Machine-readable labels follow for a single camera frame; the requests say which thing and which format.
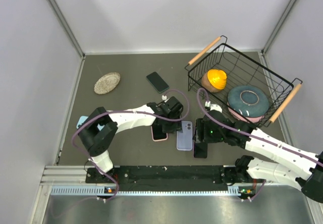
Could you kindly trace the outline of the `lavender phone case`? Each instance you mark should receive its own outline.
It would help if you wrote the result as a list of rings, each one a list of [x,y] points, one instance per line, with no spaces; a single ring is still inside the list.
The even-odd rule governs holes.
[[[190,121],[182,121],[182,130],[177,131],[176,148],[179,151],[191,151],[193,149],[193,124]]]

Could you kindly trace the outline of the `purple edged black smartphone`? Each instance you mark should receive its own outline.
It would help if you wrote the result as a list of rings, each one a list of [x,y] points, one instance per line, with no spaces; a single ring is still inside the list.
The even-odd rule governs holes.
[[[207,143],[195,143],[193,147],[194,158],[207,158],[208,144]]]

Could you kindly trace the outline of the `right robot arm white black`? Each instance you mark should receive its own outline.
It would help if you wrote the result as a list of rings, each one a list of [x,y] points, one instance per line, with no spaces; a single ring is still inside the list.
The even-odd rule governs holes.
[[[264,156],[268,161],[247,155],[236,160],[237,179],[287,185],[322,203],[322,154],[293,147],[250,123],[232,122],[222,114],[219,106],[212,107],[204,117],[196,120],[194,141],[196,158],[206,158],[208,145],[220,142]]]

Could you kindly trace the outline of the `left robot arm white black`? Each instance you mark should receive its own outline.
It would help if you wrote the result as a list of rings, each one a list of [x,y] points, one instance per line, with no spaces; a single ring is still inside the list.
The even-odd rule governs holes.
[[[147,103],[135,109],[107,113],[104,107],[98,107],[78,126],[81,142],[86,148],[90,160],[98,167],[97,176],[104,182],[114,177],[113,163],[108,148],[114,136],[122,131],[136,127],[151,127],[155,141],[165,140],[168,133],[182,129],[179,118],[183,105],[171,97],[160,103]]]

